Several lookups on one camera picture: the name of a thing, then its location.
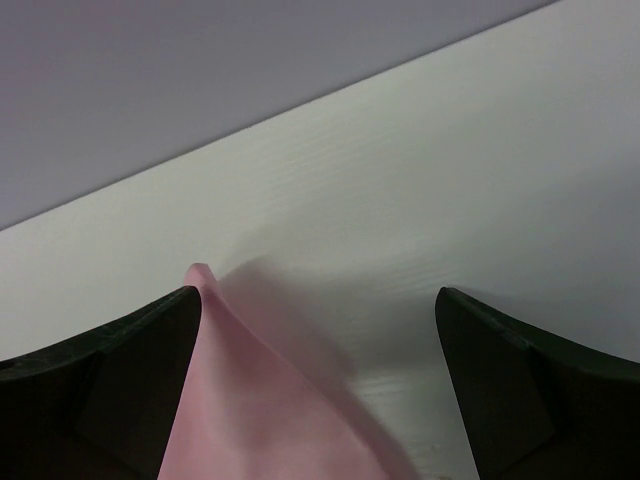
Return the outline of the pink t shirt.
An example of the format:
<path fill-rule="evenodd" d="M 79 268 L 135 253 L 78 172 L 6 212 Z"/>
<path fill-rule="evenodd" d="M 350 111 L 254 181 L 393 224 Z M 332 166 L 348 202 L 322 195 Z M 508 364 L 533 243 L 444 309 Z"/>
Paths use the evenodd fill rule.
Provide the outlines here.
<path fill-rule="evenodd" d="M 199 332 L 163 479 L 415 479 L 408 455 L 349 386 L 346 354 L 270 288 L 185 276 Z"/>

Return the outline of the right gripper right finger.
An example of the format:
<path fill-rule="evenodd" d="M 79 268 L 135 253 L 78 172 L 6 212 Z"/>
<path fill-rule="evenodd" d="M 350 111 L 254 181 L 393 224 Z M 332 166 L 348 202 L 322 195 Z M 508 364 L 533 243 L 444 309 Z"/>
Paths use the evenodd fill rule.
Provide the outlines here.
<path fill-rule="evenodd" d="M 638 478 L 638 364 L 454 288 L 435 321 L 480 478 Z"/>

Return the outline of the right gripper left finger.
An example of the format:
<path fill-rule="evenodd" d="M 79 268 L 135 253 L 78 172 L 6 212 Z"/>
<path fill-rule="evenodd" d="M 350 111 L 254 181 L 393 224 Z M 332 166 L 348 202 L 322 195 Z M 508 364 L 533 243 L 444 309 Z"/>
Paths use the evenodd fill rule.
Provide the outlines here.
<path fill-rule="evenodd" d="M 181 287 L 2 361 L 2 478 L 157 478 L 200 316 L 198 290 Z"/>

